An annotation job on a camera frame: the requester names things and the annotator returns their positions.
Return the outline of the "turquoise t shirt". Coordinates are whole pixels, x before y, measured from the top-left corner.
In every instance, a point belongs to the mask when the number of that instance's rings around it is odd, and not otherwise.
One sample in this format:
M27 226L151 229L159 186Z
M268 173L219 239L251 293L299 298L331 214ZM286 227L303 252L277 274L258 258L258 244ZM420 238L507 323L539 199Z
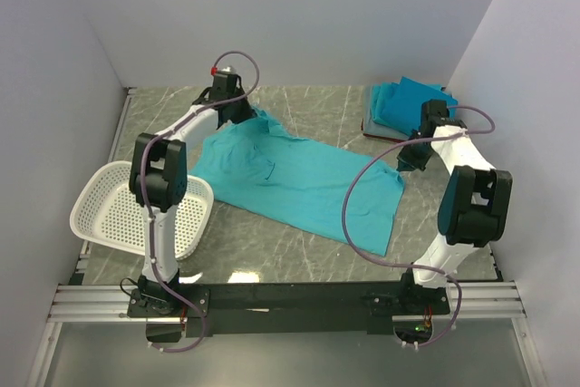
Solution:
M373 85L371 91L371 119L374 123L389 127L390 124L383 118L384 104L396 93L399 84L396 82L383 82Z
M404 192L384 161L296 137L262 110L206 138L191 173L219 201L380 256Z

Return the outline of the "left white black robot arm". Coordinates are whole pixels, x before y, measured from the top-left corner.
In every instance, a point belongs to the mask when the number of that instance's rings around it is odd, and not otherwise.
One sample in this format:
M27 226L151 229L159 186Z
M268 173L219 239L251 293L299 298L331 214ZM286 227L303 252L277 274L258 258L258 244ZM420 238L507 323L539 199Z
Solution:
M137 281L140 298L162 316L181 304L175 225L188 187L187 155L223 124L254 116L241 77L231 68L212 69L213 83L184 116L166 130L142 133L135 140L129 188L142 207L145 263Z

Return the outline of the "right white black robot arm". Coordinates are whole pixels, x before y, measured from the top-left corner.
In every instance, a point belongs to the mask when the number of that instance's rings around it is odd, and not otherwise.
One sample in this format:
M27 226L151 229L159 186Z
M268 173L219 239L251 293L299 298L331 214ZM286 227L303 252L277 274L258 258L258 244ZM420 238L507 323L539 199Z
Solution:
M448 276L468 256L502 237L513 185L511 173L481 155L466 125L451 117L443 100L421 105L420 127L399 152L397 170L424 171L434 154L443 161L449 181L438 211L438 234L401 277L398 303L410 314L439 303Z

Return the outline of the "folded blue t shirt top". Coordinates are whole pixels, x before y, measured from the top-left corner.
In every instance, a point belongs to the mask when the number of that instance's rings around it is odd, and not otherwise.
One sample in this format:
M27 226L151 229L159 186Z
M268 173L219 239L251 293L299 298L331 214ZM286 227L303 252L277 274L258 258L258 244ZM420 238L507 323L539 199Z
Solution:
M442 90L438 84L424 84L402 77L393 97L383 107L382 116L391 127L399 131L417 130L421 123L421 105L429 100L443 100L447 106L459 102Z

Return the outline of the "folded turquoise t shirt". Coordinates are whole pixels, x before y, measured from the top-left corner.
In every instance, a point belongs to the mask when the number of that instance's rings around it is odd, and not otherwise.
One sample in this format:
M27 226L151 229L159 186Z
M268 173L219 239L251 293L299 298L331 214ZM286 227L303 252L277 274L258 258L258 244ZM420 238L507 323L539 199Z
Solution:
M373 85L371 91L371 119L374 123L389 127L390 124L383 118L384 104L396 93L399 84L396 82L383 82Z

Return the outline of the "folded red t shirt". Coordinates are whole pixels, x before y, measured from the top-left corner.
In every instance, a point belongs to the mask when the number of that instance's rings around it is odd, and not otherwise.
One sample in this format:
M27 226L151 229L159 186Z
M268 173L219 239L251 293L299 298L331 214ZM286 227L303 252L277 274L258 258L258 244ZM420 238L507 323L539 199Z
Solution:
M393 142L406 141L409 136L395 129L375 123L372 119L362 120L362 134L368 138L389 140Z

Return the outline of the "white perforated plastic basket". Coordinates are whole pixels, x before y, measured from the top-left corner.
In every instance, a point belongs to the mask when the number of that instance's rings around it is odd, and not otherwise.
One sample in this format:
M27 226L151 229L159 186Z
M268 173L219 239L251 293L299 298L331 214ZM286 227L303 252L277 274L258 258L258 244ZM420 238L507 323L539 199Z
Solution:
M131 164L120 160L101 167L88 181L70 215L70 227L79 238L144 256L146 213L129 188ZM174 251L181 261L198 245L214 202L209 184L188 176L185 197L175 213Z

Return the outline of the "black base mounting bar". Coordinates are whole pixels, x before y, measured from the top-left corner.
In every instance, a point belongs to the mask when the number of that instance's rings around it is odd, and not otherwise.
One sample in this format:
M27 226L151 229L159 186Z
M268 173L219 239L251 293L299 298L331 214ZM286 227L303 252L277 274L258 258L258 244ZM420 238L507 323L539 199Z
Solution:
M182 285L179 293L192 307L170 296L154 302L133 290L128 317L147 322L155 342L163 333L151 329L173 318L188 337L199 333L281 334L356 332L392 334L397 316L421 319L449 314L443 288L421 290L405 282Z

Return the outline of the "aluminium frame rail front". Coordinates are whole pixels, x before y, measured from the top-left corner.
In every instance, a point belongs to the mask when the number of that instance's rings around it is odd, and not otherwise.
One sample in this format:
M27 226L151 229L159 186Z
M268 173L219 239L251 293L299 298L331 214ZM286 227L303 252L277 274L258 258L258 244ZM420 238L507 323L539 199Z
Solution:
M527 316L517 286L513 282L461 284L460 319L517 319ZM130 298L113 285L60 285L47 316L49 323L169 323L166 318L130 318Z

